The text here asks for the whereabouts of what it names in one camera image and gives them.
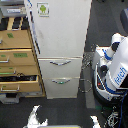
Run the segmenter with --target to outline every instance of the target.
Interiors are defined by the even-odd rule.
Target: drawer handle
[[[0,44],[2,44],[2,39],[0,40]]]
[[[0,61],[0,63],[8,63],[9,62],[9,58],[5,61]]]
[[[67,80],[67,79],[63,79],[63,80],[52,80],[52,82],[55,82],[57,84],[65,84],[67,82],[69,82],[70,80]]]
[[[15,73],[16,71],[14,70],[14,72],[0,72],[0,75],[13,75]]]
[[[16,90],[4,90],[4,85],[1,87],[1,92],[18,92],[20,90],[20,87],[18,85]]]
[[[63,62],[63,63],[59,63],[59,62],[57,63],[57,62],[54,62],[54,61],[50,61],[50,63],[55,64],[55,65],[58,65],[58,66],[65,65],[65,64],[68,64],[70,62],[71,62],[71,60],[67,60],[66,62]]]

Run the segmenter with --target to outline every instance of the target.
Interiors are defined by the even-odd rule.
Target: white robot
[[[128,89],[128,37],[116,33],[110,47],[96,47],[92,69],[94,93],[105,103],[118,103]]]

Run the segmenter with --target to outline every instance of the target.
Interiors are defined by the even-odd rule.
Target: white refrigerator
[[[48,99],[76,98],[92,0],[24,0]]]

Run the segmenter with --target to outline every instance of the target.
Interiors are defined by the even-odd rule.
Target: floor
[[[91,86],[88,62],[93,57],[95,44],[109,46],[111,36],[116,32],[127,36],[120,22],[120,12],[127,5],[128,1],[126,0],[125,2],[121,2],[121,0],[105,0],[105,2],[92,0],[83,70],[79,84],[81,90],[87,91]],[[38,113],[39,119],[43,122],[48,118],[49,125],[79,125],[83,128],[92,128],[91,115],[98,117],[101,128],[105,123],[100,107],[98,109],[100,104],[93,96],[93,91],[82,93],[79,90],[77,99],[21,98],[19,104],[4,105],[0,103],[0,127],[22,128],[27,124],[34,105],[42,106]]]

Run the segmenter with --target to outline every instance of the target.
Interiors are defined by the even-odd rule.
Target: light wood drawer front
[[[79,79],[44,79],[43,82],[48,99],[77,97]]]
[[[0,82],[0,93],[36,91],[40,91],[38,78],[36,81]]]
[[[43,78],[80,76],[82,59],[38,59]]]
[[[0,76],[38,75],[36,65],[0,67]]]
[[[0,50],[0,66],[14,65],[35,65],[32,50]]]
[[[0,31],[0,49],[31,48],[27,30]]]

